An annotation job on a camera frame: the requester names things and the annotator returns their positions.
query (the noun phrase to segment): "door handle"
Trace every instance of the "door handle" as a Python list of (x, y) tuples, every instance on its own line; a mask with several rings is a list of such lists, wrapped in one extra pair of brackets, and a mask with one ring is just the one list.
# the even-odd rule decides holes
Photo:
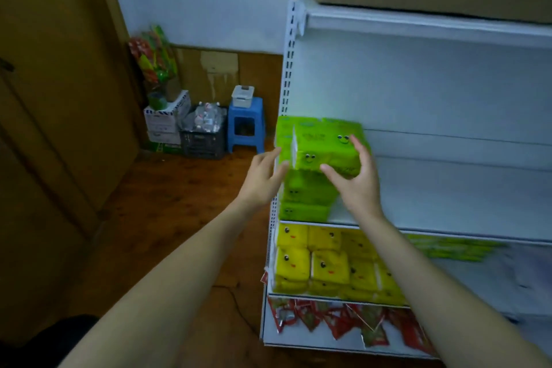
[(16, 69), (13, 64), (7, 60), (4, 60), (2, 57), (0, 57), (0, 68), (6, 70), (7, 72), (13, 72)]

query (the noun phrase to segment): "white plastic container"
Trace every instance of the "white plastic container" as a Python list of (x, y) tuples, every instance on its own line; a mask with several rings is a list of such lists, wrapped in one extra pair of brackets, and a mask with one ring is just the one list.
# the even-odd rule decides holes
[(253, 86), (238, 85), (234, 87), (234, 91), (232, 92), (232, 105), (237, 108), (250, 108), (254, 91), (255, 88)]

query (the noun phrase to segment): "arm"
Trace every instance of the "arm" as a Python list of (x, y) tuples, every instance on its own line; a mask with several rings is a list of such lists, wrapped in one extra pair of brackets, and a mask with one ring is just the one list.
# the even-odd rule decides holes
[(278, 153), (255, 156), (238, 197), (127, 292), (60, 367), (173, 366), (236, 237), (280, 187), (289, 165), (271, 177)]
[(552, 366), (511, 323), (435, 266), (385, 218), (375, 163), (354, 135), (350, 139), (360, 155), (361, 173), (346, 180), (328, 165), (321, 165), (321, 170), (385, 261), (445, 364)]

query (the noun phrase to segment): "hand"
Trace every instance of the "hand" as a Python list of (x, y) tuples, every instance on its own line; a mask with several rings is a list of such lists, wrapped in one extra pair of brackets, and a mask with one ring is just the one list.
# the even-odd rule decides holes
[(340, 192), (347, 209), (359, 220), (361, 215), (369, 214), (370, 217), (385, 219), (380, 200), (379, 178), (374, 159), (368, 149), (362, 145), (354, 135), (349, 137), (358, 151), (361, 160), (361, 172), (353, 179), (345, 179), (331, 166), (321, 164), (320, 170), (324, 172), (331, 183)]
[(281, 182), (289, 169), (289, 162), (286, 160), (278, 165), (278, 169), (272, 175), (274, 160), (280, 151), (281, 148), (277, 147), (271, 152), (256, 155), (251, 161), (251, 166), (236, 200), (251, 207), (252, 211), (257, 211), (261, 206), (268, 204), (278, 193)]

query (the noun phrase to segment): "white cardboard box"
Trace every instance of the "white cardboard box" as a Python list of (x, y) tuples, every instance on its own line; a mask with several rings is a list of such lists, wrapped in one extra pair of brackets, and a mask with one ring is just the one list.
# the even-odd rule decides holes
[[(151, 107), (146, 107), (143, 111), (143, 115), (146, 118), (148, 132), (175, 133), (178, 135), (180, 131), (178, 128), (179, 119), (183, 119), (186, 114), (189, 113), (190, 107), (190, 97), (188, 96), (187, 90), (183, 90), (174, 102), (170, 102), (169, 105), (161, 111), (154, 111)], [(165, 143), (169, 141), (155, 140), (154, 142)]]
[(154, 143), (181, 144), (180, 133), (159, 133), (155, 131), (148, 131), (147, 136), (149, 141), (153, 141)]

